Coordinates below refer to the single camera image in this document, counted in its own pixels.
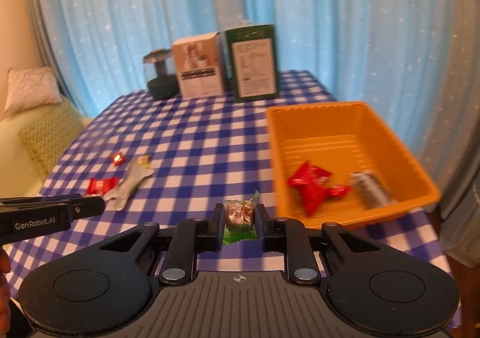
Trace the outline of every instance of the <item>white pillow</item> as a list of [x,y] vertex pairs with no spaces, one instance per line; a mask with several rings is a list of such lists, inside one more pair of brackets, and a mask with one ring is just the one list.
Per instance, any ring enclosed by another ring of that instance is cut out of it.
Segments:
[[5,113],[17,113],[47,104],[62,102],[52,67],[8,70]]

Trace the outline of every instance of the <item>silver bolt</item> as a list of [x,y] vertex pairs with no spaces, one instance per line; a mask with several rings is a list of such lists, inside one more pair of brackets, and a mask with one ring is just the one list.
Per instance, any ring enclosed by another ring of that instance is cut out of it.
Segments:
[[173,267],[170,269],[167,269],[166,271],[163,272],[163,276],[167,280],[180,280],[181,278],[185,277],[185,272],[182,269]]
[[299,280],[313,280],[317,276],[317,272],[309,268],[301,268],[295,270],[293,275]]

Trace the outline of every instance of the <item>cardboard box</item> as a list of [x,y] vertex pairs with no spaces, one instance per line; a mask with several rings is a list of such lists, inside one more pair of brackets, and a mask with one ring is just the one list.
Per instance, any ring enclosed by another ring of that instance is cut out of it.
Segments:
[[280,87],[274,26],[228,29],[225,37],[237,102],[278,98]]
[[184,100],[225,94],[225,63],[218,32],[184,37],[172,44]]

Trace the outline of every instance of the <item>orange basket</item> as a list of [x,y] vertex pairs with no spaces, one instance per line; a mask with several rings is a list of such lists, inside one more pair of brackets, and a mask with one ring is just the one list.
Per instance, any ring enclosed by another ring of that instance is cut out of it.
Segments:
[[[410,151],[364,102],[275,106],[266,110],[277,216],[323,222],[374,223],[435,203],[440,192]],[[298,192],[287,185],[305,161],[333,173],[326,186],[348,184],[350,173],[372,170],[397,203],[368,209],[353,188],[342,199],[328,199],[308,217]]]

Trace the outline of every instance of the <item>checkered tablecloth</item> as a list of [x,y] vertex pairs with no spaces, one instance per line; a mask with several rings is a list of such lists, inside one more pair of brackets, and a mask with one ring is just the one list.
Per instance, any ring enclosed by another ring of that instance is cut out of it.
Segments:
[[[32,269],[98,242],[138,223],[155,221],[162,227],[187,217],[207,217],[224,199],[250,198],[255,190],[274,214],[272,169],[265,109],[276,104],[332,101],[332,96],[306,71],[281,74],[281,97],[236,104],[232,95],[182,101],[154,100],[136,91],[118,98],[64,152],[41,190],[42,195],[86,191],[90,177],[123,177],[126,165],[110,161],[122,151],[128,158],[150,154],[155,169],[121,212],[72,223],[71,230],[14,244],[13,272],[8,275],[15,294]],[[358,230],[374,239],[450,271],[438,239],[422,210]],[[262,254],[256,241],[224,246],[203,253],[203,270],[281,270],[281,254]]]

